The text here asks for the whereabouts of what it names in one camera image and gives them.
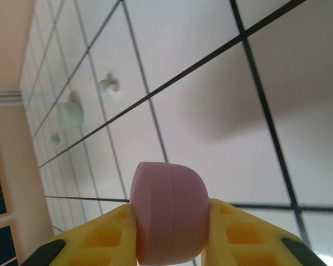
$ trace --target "grout line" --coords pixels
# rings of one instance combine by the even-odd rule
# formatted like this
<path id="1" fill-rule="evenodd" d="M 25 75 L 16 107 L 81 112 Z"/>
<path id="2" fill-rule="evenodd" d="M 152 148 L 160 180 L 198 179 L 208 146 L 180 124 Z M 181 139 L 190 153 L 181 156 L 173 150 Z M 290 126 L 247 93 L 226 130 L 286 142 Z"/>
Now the grout line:
<path id="1" fill-rule="evenodd" d="M 132 27 L 132 22 L 131 22 L 131 19 L 130 19 L 129 13 L 128 13 L 128 9 L 127 9 L 127 4 L 126 4 L 125 1 L 122 1 L 122 6 L 123 6 L 124 14 L 125 14 L 125 17 L 126 17 L 126 20 L 127 20 L 130 37 L 132 39 L 134 52 L 135 52 L 135 55 L 137 57 L 138 67 L 139 67 L 140 74 L 142 76 L 142 81 L 143 81 L 145 93 L 148 95 L 150 93 L 150 91 L 149 91 L 149 87 L 148 87 L 148 83 L 147 83 L 147 78 L 145 76 L 145 72 L 144 72 L 144 68 L 143 68 L 143 64 L 142 64 L 142 59 L 140 57 L 140 53 L 139 53 L 138 46 L 137 46 L 137 40 L 135 38 L 135 34 L 134 34 L 134 31 L 133 31 L 133 27 Z M 152 112 L 154 126 L 155 126 L 155 130 L 157 131 L 157 136 L 158 136 L 158 139 L 159 139 L 160 148 L 161 148 L 162 153 L 163 153 L 164 161 L 169 162 L 168 156 L 167 156 L 167 151 L 165 149 L 164 141 L 163 141 L 163 138 L 162 138 L 162 133 L 160 131 L 157 115 L 155 113 L 155 108 L 154 108 L 154 105 L 153 105 L 153 102 L 152 102 L 151 98 L 148 99 L 148 103 L 149 103 L 150 111 Z"/>
<path id="2" fill-rule="evenodd" d="M 235 18 L 237 26 L 238 26 L 239 33 L 244 34 L 245 29 L 244 29 L 244 26 L 243 26 L 243 23 L 241 20 L 241 16 L 240 16 L 240 13 L 239 13 L 239 10 L 237 7 L 236 0 L 230 0 L 230 4 L 232 7 L 234 18 Z M 280 164 L 284 182 L 286 184 L 286 189 L 287 189 L 287 192 L 288 192 L 290 200 L 291 200 L 291 205 L 294 207 L 297 225 L 299 227 L 302 239 L 304 240 L 306 245 L 308 247 L 310 247 L 310 242 L 309 242 L 309 238 L 307 235 L 307 231 L 306 231 L 305 225 L 302 221 L 301 211 L 299 211 L 297 208 L 297 199 L 296 199 L 296 195 L 295 195 L 295 190 L 292 185 L 291 177 L 290 177 L 289 171 L 286 166 L 286 161 L 285 161 L 285 157 L 283 155 L 282 149 L 281 149 L 280 140 L 279 140 L 278 134 L 276 132 L 274 120 L 273 120 L 273 117 L 272 117 L 272 114 L 270 111 L 268 101 L 266 99 L 263 84 L 260 79 L 258 68 L 256 66 L 255 59 L 254 59 L 253 53 L 251 51 L 251 47 L 250 47 L 248 38 L 244 38 L 242 43 L 243 43 L 244 51 L 245 51 L 245 54 L 246 54 L 246 57 L 248 60 L 249 68 L 250 68 L 251 74 L 253 76 L 253 81 L 255 83 L 256 90 L 258 92 L 258 97 L 259 97 L 259 100 L 261 103 L 261 107 L 263 109 L 265 120 L 266 120 L 266 123 L 268 124 L 270 135 L 273 140 L 274 149 L 275 149 L 275 152 L 277 155 L 278 162 Z"/>
<path id="3" fill-rule="evenodd" d="M 63 154 L 64 152 L 68 151 L 69 149 L 71 149 L 75 145 L 79 144 L 83 140 L 85 140 L 88 137 L 90 137 L 91 135 L 95 134 L 97 131 L 103 129 L 107 125 L 111 124 L 113 121 L 117 120 L 118 118 L 120 118 L 121 116 L 123 116 L 126 113 L 130 112 L 131 110 L 133 110 L 134 108 L 136 108 L 140 104 L 144 103 L 145 101 L 147 101 L 148 99 L 150 99 L 154 95 L 160 93 L 161 91 L 163 91 L 167 87 L 169 87 L 172 84 L 176 83 L 178 80 L 180 80 L 184 76 L 190 74 L 191 72 L 193 72 L 195 69 L 197 69 L 201 65 L 206 64 L 208 61 L 212 60 L 213 58 L 215 58 L 219 54 L 223 53 L 227 49 L 231 48 L 232 46 L 234 46 L 235 44 L 240 43 L 240 42 L 241 42 L 241 36 L 239 35 L 239 36 L 235 37 L 234 39 L 232 39 L 231 41 L 227 42 L 226 44 L 222 45 L 220 48 L 218 48 L 217 50 L 213 51 L 212 53 L 210 53 L 209 55 L 207 55 L 206 57 L 204 57 L 200 61 L 198 61 L 195 64 L 193 64 L 192 66 L 188 67 L 183 72 L 179 73 L 177 76 L 173 77 L 172 79 L 170 79 L 169 81 L 167 81 L 166 83 L 164 83 L 162 86 L 160 86 L 157 89 L 155 89 L 154 91 L 150 92 L 145 97 L 143 97 L 140 100 L 136 101 L 130 107 L 126 108 L 125 110 L 123 110 L 122 112 L 120 112 L 118 115 L 116 115 L 113 118 L 111 118 L 110 120 L 108 120 L 106 123 L 102 124 L 101 126 L 99 126 L 98 128 L 96 128 L 95 130 L 93 130 L 92 132 L 90 132 L 89 134 L 86 134 L 82 139 L 80 139 L 79 141 L 75 142 L 74 144 L 72 144 L 71 146 L 69 146 L 68 148 L 66 148 L 65 150 L 63 150 L 56 157 L 58 157 L 59 155 Z M 40 167 L 44 166 L 45 164 L 47 164 L 49 162 L 50 162 L 50 160 L 48 160 L 46 163 L 42 164 Z"/>
<path id="4" fill-rule="evenodd" d="M 53 25 L 57 25 L 58 19 L 60 17 L 60 13 L 62 12 L 63 6 L 65 4 L 65 0 L 60 0 L 56 16 L 53 12 L 51 0 L 47 0 L 47 2 L 48 2 L 48 8 L 49 8 L 49 13 L 51 15 L 52 23 L 53 23 Z"/>
<path id="5" fill-rule="evenodd" d="M 295 213 L 295 218 L 296 218 L 297 226 L 300 231 L 301 238 L 305 242 L 306 246 L 308 246 L 309 249 L 312 249 L 310 238 L 307 233 L 304 220 L 302 219 L 302 212 L 301 212 L 301 210 L 298 209 L 297 206 L 294 209 L 294 213 Z"/>
<path id="6" fill-rule="evenodd" d="M 79 66 L 81 65 L 82 61 L 84 60 L 85 56 L 88 54 L 89 49 L 93 46 L 93 44 L 95 43 L 96 39 L 100 36 L 102 30 L 105 28 L 106 24 L 108 23 L 108 21 L 110 20 L 111 16 L 113 15 L 113 13 L 115 12 L 117 6 L 118 6 L 119 1 L 116 2 L 115 6 L 113 7 L 113 9 L 110 11 L 109 15 L 107 16 L 107 18 L 105 19 L 105 21 L 103 22 L 102 26 L 99 28 L 98 32 L 96 33 L 94 39 L 92 40 L 92 42 L 90 43 L 90 46 L 88 47 L 88 49 L 85 51 L 85 53 L 83 54 L 82 58 L 80 59 L 80 61 L 78 62 L 78 64 L 75 66 L 74 70 L 72 71 L 71 75 L 68 77 L 67 82 L 65 83 L 65 85 L 63 86 L 63 88 L 61 89 L 60 93 L 58 94 L 57 98 L 55 99 L 54 103 L 52 104 L 51 108 L 49 108 L 49 111 L 47 113 L 47 115 L 44 117 L 43 120 L 45 120 L 47 118 L 47 116 L 49 115 L 49 113 L 53 110 L 54 106 L 57 104 L 60 96 L 62 96 L 64 90 L 66 89 L 69 81 L 74 77 L 76 71 L 78 70 Z M 41 128 L 41 126 L 43 125 L 44 121 L 41 122 L 41 124 L 38 126 L 38 129 L 36 130 L 36 132 L 33 134 L 32 139 L 36 136 L 38 130 Z"/>
<path id="7" fill-rule="evenodd" d="M 253 26 L 245 30 L 245 35 L 247 37 L 253 35 L 260 29 L 264 28 L 265 26 L 269 25 L 271 22 L 277 20 L 278 18 L 285 15 L 287 12 L 293 10 L 294 8 L 298 7 L 300 4 L 304 3 L 307 0 L 290 0 L 282 7 L 278 8 L 272 14 L 266 16 L 261 21 L 255 23 Z"/>
<path id="8" fill-rule="evenodd" d="M 46 198 L 67 198 L 69 200 L 84 200 L 84 201 L 111 201 L 111 202 L 124 202 L 128 203 L 128 199 L 124 198 L 85 198 L 85 197 L 56 197 L 56 196 L 46 196 Z"/>
<path id="9" fill-rule="evenodd" d="M 120 3 L 120 0 L 117 0 L 115 5 L 113 6 L 113 8 L 111 9 L 110 13 L 107 15 L 106 19 L 104 20 L 104 22 L 102 23 L 101 27 L 98 29 L 98 31 L 96 32 L 96 35 L 94 36 L 94 38 L 92 39 L 90 45 L 88 46 L 88 49 L 90 49 L 94 43 L 96 42 L 96 40 L 99 38 L 101 32 L 104 30 L 104 28 L 106 27 L 107 23 L 109 22 L 109 20 L 111 19 L 112 15 L 115 13 L 118 5 Z"/>
<path id="10" fill-rule="evenodd" d="M 122 112 L 120 112 L 118 115 L 114 116 L 113 118 L 111 118 L 109 121 L 107 121 L 106 123 L 104 123 L 103 125 L 99 126 L 98 128 L 96 128 L 95 130 L 93 130 L 91 133 L 87 134 L 84 136 L 84 138 L 82 138 L 81 140 L 77 141 L 76 143 L 74 143 L 72 146 L 67 147 L 65 150 L 63 150 L 60 154 L 57 155 L 57 157 L 61 154 L 63 154 L 64 152 L 68 151 L 69 149 L 71 149 L 72 147 L 74 147 L 75 145 L 79 144 L 81 141 L 83 141 L 84 139 L 90 137 L 91 135 L 95 134 L 97 131 L 101 130 L 102 128 L 104 128 L 105 126 L 107 126 L 108 124 L 112 123 L 113 121 L 117 120 L 118 118 L 120 118 L 121 116 L 123 116 L 124 114 L 128 113 L 129 111 L 133 110 L 134 108 L 136 108 L 138 105 L 142 104 L 143 102 L 147 101 L 148 99 L 150 99 L 151 97 L 153 97 L 154 95 L 160 93 L 161 91 L 163 91 L 164 89 L 166 89 L 167 87 L 171 86 L 172 84 L 176 83 L 178 80 L 180 80 L 181 78 L 183 78 L 184 76 L 190 74 L 191 72 L 193 72 L 194 70 L 196 70 L 197 68 L 199 68 L 200 66 L 206 64 L 207 62 L 211 61 L 212 59 L 214 59 L 215 57 L 217 57 L 218 55 L 220 55 L 221 53 L 227 51 L 228 49 L 230 49 L 231 47 L 235 46 L 236 44 L 240 43 L 244 38 L 249 37 L 250 35 L 252 35 L 253 33 L 259 31 L 260 29 L 266 27 L 268 24 L 270 24 L 271 22 L 273 22 L 274 20 L 278 19 L 279 17 L 283 16 L 284 14 L 286 14 L 288 11 L 292 10 L 294 7 L 298 6 L 300 3 L 304 2 L 305 0 L 301 0 L 301 1 L 296 1 L 296 0 L 292 0 L 290 2 L 290 7 L 287 8 L 279 8 L 277 9 L 275 12 L 273 12 L 272 14 L 268 15 L 267 17 L 265 17 L 264 19 L 262 19 L 261 21 L 259 21 L 258 23 L 256 23 L 255 25 L 253 25 L 252 27 L 250 27 L 249 29 L 245 30 L 245 32 L 243 34 L 240 34 L 238 36 L 236 36 L 235 38 L 233 38 L 232 40 L 228 41 L 227 43 L 225 43 L 224 45 L 222 45 L 221 47 L 219 47 L 218 49 L 216 49 L 215 51 L 213 51 L 212 53 L 208 54 L 207 56 L 205 56 L 204 58 L 200 59 L 198 62 L 194 63 L 193 65 L 191 65 L 190 67 L 186 68 L 184 71 L 182 71 L 181 73 L 179 73 L 178 75 L 176 75 L 175 77 L 171 78 L 169 81 L 167 81 L 166 83 L 164 83 L 163 85 L 161 85 L 160 87 L 158 87 L 157 89 L 155 89 L 154 91 L 150 92 L 148 95 L 146 95 L 145 97 L 141 98 L 140 100 L 136 101 L 134 104 L 132 104 L 130 107 L 126 108 L 125 110 L 123 110 Z M 111 11 L 110 14 L 112 14 L 115 11 L 115 8 L 117 6 L 118 3 L 116 3 L 114 9 Z M 49 163 L 49 160 L 47 162 L 45 162 L 44 164 L 42 164 L 40 167 L 44 166 L 45 164 Z"/>
<path id="11" fill-rule="evenodd" d="M 86 198 L 86 197 L 59 197 L 59 196 L 46 196 L 46 198 L 67 198 L 71 200 L 86 200 L 86 201 L 111 201 L 111 202 L 125 202 L 129 203 L 128 199 L 123 198 Z M 246 203 L 246 202 L 227 202 L 236 208 L 244 209 L 269 209 L 272 211 L 292 211 L 294 207 L 289 204 L 266 204 L 266 203 Z M 298 206 L 299 210 L 306 212 L 333 212 L 333 206 Z"/>
<path id="12" fill-rule="evenodd" d="M 303 212 L 333 212 L 333 206 L 299 206 L 299 210 Z"/>
<path id="13" fill-rule="evenodd" d="M 82 16 L 81 16 L 81 12 L 80 12 L 80 8 L 79 8 L 79 4 L 78 4 L 77 0 L 74 0 L 74 4 L 75 4 L 75 8 L 77 10 L 78 20 L 79 20 L 80 28 L 81 28 L 82 33 L 83 33 L 85 46 L 86 46 L 87 49 L 89 49 L 88 48 L 87 35 L 86 35 L 86 32 L 85 32 L 84 23 L 83 23 L 83 19 L 82 19 Z M 94 79 L 94 83 L 95 83 L 96 92 L 97 92 L 97 95 L 98 95 L 98 98 L 99 98 L 99 103 L 100 103 L 100 108 L 102 110 L 103 119 L 106 122 L 107 121 L 106 109 L 105 109 L 105 105 L 104 105 L 103 100 L 102 100 L 101 93 L 99 91 L 95 66 L 94 66 L 93 58 L 92 58 L 92 55 L 91 55 L 90 52 L 88 52 L 88 59 L 89 59 L 90 68 L 91 68 L 91 71 L 92 71 L 92 74 L 93 74 L 93 79 Z M 124 182 L 123 182 L 121 169 L 120 169 L 119 162 L 118 162 L 118 159 L 117 159 L 117 153 L 116 153 L 116 150 L 115 150 L 115 146 L 114 146 L 114 142 L 113 142 L 113 139 L 112 139 L 112 134 L 111 134 L 109 126 L 106 126 L 106 130 L 107 130 L 109 142 L 110 142 L 110 145 L 111 145 L 111 149 L 112 149 L 112 153 L 113 153 L 117 173 L 118 173 L 118 176 L 119 176 L 122 192 L 123 192 L 124 197 L 127 198 L 127 193 L 126 193 L 125 185 L 124 185 Z"/>
<path id="14" fill-rule="evenodd" d="M 58 231 L 61 231 L 62 233 L 64 233 L 64 231 L 60 230 L 58 227 L 55 227 L 54 225 L 52 225 L 52 227 L 54 227 L 54 228 L 57 229 Z"/>
<path id="15" fill-rule="evenodd" d="M 257 203 L 232 203 L 229 202 L 232 206 L 236 208 L 244 209 L 271 209 L 271 210 L 283 210 L 283 211 L 293 211 L 294 208 L 287 204 L 257 204 Z"/>

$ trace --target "pink plastic cap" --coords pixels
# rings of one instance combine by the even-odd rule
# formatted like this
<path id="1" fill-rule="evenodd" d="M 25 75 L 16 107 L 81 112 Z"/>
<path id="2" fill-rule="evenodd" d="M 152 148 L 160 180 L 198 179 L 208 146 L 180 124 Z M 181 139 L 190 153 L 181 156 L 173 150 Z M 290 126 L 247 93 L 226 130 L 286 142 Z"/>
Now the pink plastic cap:
<path id="1" fill-rule="evenodd" d="M 205 184 L 194 170 L 141 162 L 133 177 L 130 203 L 137 218 L 139 264 L 184 263 L 205 247 L 210 202 Z"/>

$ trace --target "small white object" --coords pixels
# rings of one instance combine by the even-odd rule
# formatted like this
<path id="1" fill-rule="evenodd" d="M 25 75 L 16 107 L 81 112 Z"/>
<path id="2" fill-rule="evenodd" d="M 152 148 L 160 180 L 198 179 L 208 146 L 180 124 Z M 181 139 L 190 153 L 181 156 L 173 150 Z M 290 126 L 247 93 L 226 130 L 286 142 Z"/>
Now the small white object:
<path id="1" fill-rule="evenodd" d="M 99 90 L 104 97 L 112 97 L 120 88 L 115 80 L 103 79 L 99 82 Z"/>
<path id="2" fill-rule="evenodd" d="M 59 146 L 63 144 L 63 138 L 61 132 L 56 132 L 54 135 L 51 136 L 51 143 L 55 144 L 56 146 Z"/>

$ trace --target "white tiled floor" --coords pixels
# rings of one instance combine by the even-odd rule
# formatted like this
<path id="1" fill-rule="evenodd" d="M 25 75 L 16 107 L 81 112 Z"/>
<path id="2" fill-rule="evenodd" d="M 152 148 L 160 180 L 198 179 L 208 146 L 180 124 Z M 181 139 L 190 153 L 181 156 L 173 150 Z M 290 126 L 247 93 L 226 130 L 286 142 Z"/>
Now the white tiled floor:
<path id="1" fill-rule="evenodd" d="M 236 2 L 280 148 L 228 0 L 37 0 L 20 85 L 55 234 L 123 204 L 140 161 L 168 160 L 333 265 L 333 0 Z M 56 103 L 72 100 L 84 124 L 64 130 Z"/>

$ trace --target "beige wall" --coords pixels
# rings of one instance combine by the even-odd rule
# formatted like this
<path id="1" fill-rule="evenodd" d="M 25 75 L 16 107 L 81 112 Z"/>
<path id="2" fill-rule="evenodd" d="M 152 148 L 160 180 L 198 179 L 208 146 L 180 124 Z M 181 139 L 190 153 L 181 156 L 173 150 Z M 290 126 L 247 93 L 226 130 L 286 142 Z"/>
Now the beige wall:
<path id="1" fill-rule="evenodd" d="M 19 90 L 34 0 L 0 0 L 0 91 Z"/>
<path id="2" fill-rule="evenodd" d="M 53 236 L 31 136 L 22 105 L 0 106 L 0 154 L 23 258 Z"/>

